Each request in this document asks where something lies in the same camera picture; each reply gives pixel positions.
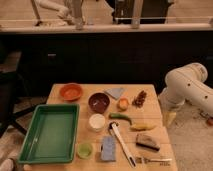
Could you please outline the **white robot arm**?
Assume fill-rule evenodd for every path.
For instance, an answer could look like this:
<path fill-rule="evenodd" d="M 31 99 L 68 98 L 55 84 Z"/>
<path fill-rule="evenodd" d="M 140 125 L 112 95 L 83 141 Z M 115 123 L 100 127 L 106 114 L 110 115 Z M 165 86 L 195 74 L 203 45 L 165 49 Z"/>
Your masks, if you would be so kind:
<path fill-rule="evenodd" d="M 172 123 L 186 100 L 207 114 L 213 114 L 213 88 L 204 84 L 207 77 L 207 69 L 200 63 L 191 63 L 166 74 L 166 87 L 158 95 L 164 126 Z"/>

